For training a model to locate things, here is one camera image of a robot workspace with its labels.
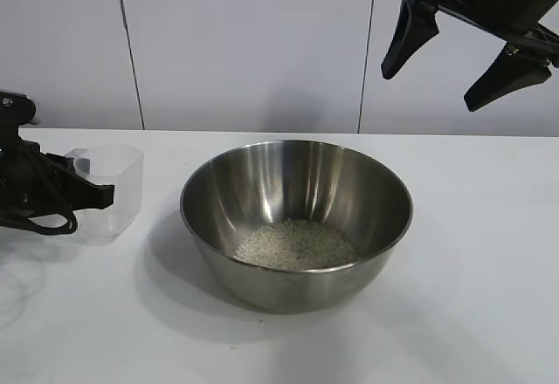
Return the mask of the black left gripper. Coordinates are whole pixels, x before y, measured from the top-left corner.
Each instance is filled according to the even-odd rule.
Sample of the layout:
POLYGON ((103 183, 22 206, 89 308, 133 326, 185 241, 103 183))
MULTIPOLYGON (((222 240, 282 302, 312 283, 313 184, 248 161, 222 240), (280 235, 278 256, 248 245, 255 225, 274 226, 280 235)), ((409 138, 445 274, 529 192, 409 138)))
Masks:
POLYGON ((1 219, 30 221, 58 215, 74 219, 72 209, 106 209, 114 204, 113 184, 94 184, 74 174, 73 158, 42 153, 37 142, 22 139, 15 125, 1 127, 1 219))

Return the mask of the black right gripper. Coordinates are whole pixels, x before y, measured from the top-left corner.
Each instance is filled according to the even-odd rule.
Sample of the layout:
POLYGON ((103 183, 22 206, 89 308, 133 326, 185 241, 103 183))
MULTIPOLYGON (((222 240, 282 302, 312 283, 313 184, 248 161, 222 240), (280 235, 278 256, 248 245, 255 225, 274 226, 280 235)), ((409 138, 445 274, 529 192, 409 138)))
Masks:
POLYGON ((558 35, 540 20, 558 0, 402 0, 397 26, 381 63, 392 79, 409 58, 439 34, 439 11, 470 24, 506 44, 495 61, 464 95, 470 112, 515 91, 549 79, 558 66, 558 35))

